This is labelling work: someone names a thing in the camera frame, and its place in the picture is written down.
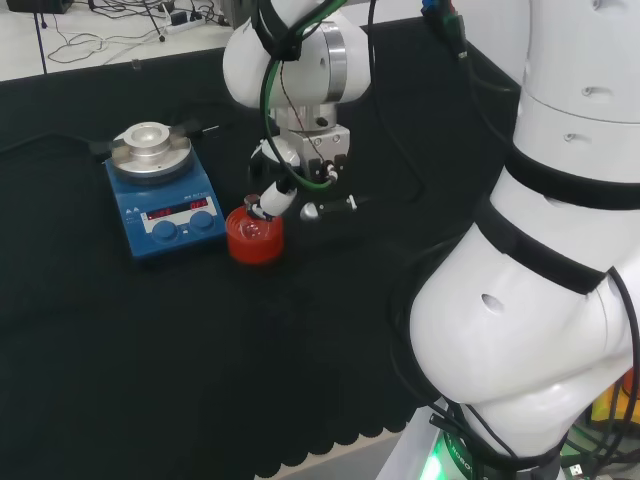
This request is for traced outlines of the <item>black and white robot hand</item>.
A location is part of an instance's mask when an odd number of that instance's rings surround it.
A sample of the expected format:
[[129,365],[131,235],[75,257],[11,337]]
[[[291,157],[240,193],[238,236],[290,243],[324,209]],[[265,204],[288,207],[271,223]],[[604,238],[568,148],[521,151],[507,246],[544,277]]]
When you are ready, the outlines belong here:
[[262,194],[245,198],[247,213],[268,222],[281,217],[303,189],[287,169],[307,182],[334,186],[347,164],[351,140],[331,104],[276,108],[270,116],[279,133],[259,142],[249,172],[253,179],[269,173],[274,181]]

